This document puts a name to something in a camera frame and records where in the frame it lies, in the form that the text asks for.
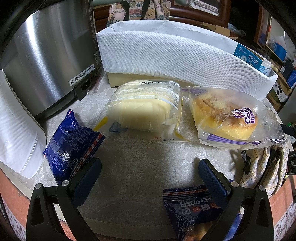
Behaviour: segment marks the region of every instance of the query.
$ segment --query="plaid cloth bag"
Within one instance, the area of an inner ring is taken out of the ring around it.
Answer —
[[[171,2],[168,0],[127,0],[110,4],[107,27],[119,21],[139,19],[168,20]]]
[[[287,171],[288,144],[284,142],[273,147],[243,151],[245,166],[240,185],[246,188],[263,185],[269,198],[274,195],[281,187]]]

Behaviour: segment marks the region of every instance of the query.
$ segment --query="round bun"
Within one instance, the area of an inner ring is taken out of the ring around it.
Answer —
[[[234,102],[220,90],[200,94],[191,104],[196,128],[231,140],[247,140],[257,126],[257,116]]]
[[[193,229],[187,232],[183,238],[183,241],[200,241],[207,231],[212,226],[213,222],[198,223],[193,226]]]

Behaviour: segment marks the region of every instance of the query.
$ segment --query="metal screw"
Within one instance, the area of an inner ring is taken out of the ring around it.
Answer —
[[[231,186],[237,188],[239,186],[239,184],[238,184],[238,182],[234,181],[234,182],[231,182]]]
[[[264,191],[264,190],[265,190],[265,187],[262,186],[262,185],[260,185],[260,186],[259,186],[259,190]]]
[[[40,184],[40,183],[37,183],[37,184],[35,185],[35,188],[36,188],[36,189],[41,188],[41,184]]]
[[[69,181],[68,180],[64,180],[64,181],[62,181],[62,186],[67,186],[69,184]]]

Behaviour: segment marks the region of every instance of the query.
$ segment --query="cartoon bear print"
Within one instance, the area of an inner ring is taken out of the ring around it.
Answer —
[[[148,8],[145,16],[147,19],[154,19],[155,18],[155,10],[153,8]]]
[[[113,13],[109,13],[109,23],[112,24],[113,20],[114,20],[114,14]]]
[[[130,2],[130,7],[134,7],[136,5],[136,1]]]
[[[116,9],[123,9],[123,7],[121,6],[120,3],[116,3],[115,7],[116,7]]]
[[[165,14],[165,19],[168,20],[169,17],[170,17],[170,10],[169,10],[169,8],[167,8],[167,7],[164,6],[163,7],[163,12]]]

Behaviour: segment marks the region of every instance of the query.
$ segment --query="barcode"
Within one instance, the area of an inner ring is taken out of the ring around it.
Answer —
[[[149,82],[142,82],[141,85],[148,85],[148,84],[157,84],[162,83],[161,81],[149,81]]]

